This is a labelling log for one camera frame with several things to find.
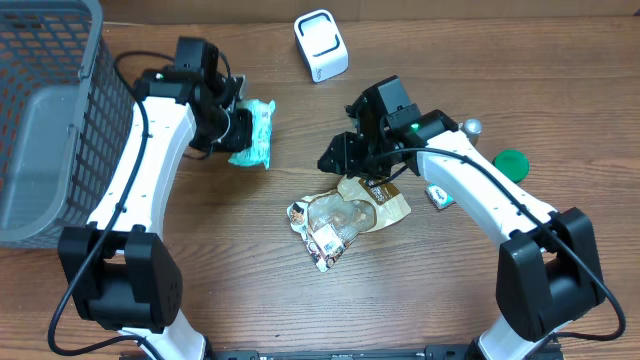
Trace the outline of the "teal snack wrapper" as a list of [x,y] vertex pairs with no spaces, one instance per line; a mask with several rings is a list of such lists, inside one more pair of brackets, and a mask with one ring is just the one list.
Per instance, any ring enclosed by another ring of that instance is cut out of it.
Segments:
[[276,111],[276,102],[264,103],[259,99],[242,100],[239,109],[248,110],[252,115],[251,146],[231,155],[230,164],[251,167],[262,164],[266,170],[271,162],[272,117]]

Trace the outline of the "small green white carton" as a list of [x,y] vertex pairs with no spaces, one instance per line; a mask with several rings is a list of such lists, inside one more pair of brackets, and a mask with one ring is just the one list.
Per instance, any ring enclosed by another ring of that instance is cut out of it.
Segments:
[[426,194],[439,210],[446,209],[454,203],[454,199],[441,187],[435,184],[429,184],[426,187]]

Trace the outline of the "brown pantree snack bag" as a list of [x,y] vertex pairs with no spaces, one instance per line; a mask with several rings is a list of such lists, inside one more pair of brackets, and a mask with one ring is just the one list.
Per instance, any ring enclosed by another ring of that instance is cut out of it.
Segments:
[[410,213],[393,184],[377,185],[358,177],[343,177],[335,189],[306,196],[286,210],[291,229],[301,236],[322,273],[335,265],[358,235],[394,225]]

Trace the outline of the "silver capped yellow drink bottle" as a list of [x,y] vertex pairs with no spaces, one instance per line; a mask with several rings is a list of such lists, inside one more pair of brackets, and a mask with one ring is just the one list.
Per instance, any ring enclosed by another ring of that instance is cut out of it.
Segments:
[[459,128],[467,136],[469,142],[476,146],[483,130],[481,121],[476,118],[469,118],[461,123]]

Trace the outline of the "green lidded jar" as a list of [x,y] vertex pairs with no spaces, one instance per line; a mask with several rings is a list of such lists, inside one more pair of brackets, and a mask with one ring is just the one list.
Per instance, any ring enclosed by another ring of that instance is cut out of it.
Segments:
[[530,171],[528,158],[515,149],[503,150],[492,160],[492,164],[514,183],[523,181]]

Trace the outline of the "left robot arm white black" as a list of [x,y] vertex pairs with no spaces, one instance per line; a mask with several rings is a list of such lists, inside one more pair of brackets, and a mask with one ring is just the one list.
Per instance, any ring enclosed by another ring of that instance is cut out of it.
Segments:
[[252,115],[240,107],[245,84],[214,44],[180,38],[163,68],[128,85],[132,122],[114,175],[86,224],[60,235],[62,303],[150,359],[214,357],[182,312],[183,277],[163,241],[164,215],[186,150],[205,159],[252,146]]

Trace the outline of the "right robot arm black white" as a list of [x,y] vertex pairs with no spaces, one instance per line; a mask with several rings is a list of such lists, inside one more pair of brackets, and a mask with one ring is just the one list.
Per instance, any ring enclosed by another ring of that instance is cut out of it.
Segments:
[[429,359],[559,359],[562,328],[606,296],[590,219],[557,211],[487,161],[440,110],[423,113],[392,76],[346,106],[355,129],[333,138],[323,172],[378,182],[396,164],[440,186],[498,250],[498,320],[468,345],[429,345]]

